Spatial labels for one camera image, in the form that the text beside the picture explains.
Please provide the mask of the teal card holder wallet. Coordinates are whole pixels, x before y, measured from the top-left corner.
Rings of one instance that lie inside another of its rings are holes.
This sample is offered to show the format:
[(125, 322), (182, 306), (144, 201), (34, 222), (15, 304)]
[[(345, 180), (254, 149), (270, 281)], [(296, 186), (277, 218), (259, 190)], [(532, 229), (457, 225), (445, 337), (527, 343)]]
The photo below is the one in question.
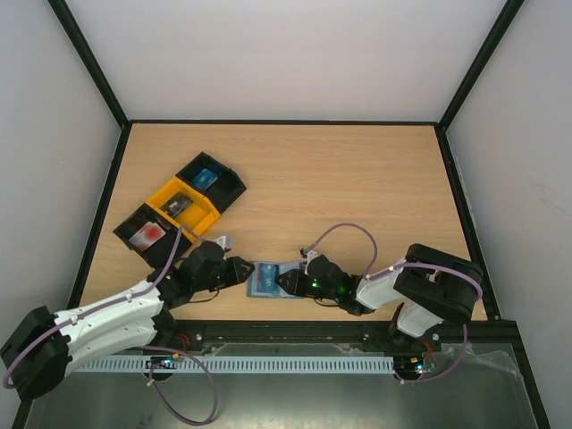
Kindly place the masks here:
[(255, 270), (247, 281), (247, 296), (256, 299), (295, 299), (281, 288), (275, 281), (279, 275), (291, 269), (299, 269), (300, 262), (275, 263), (267, 261), (253, 261)]

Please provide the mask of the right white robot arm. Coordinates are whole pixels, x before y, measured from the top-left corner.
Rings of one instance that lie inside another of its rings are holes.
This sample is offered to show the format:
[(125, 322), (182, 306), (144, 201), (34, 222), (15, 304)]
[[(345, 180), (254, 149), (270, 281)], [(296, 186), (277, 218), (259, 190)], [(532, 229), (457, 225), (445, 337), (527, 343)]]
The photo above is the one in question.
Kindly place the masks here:
[(483, 296), (482, 279), (479, 265), (419, 243), (377, 273), (345, 273), (326, 256), (310, 251), (300, 267), (274, 277), (291, 296), (330, 300), (356, 316), (406, 299), (390, 328), (391, 343), (402, 350), (411, 349), (437, 324), (468, 323)]

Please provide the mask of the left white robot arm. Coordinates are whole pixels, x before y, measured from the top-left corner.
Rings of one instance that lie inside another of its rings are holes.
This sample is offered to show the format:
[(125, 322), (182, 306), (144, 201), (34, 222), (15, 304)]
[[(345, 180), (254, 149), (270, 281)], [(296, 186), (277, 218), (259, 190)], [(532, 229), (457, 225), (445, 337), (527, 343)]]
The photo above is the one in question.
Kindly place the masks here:
[(205, 241), (106, 299), (54, 313), (37, 307), (1, 348), (2, 385), (21, 400), (37, 399), (93, 360), (168, 341), (175, 326), (172, 309), (198, 292), (239, 285), (254, 270), (245, 259), (227, 256), (219, 242)]

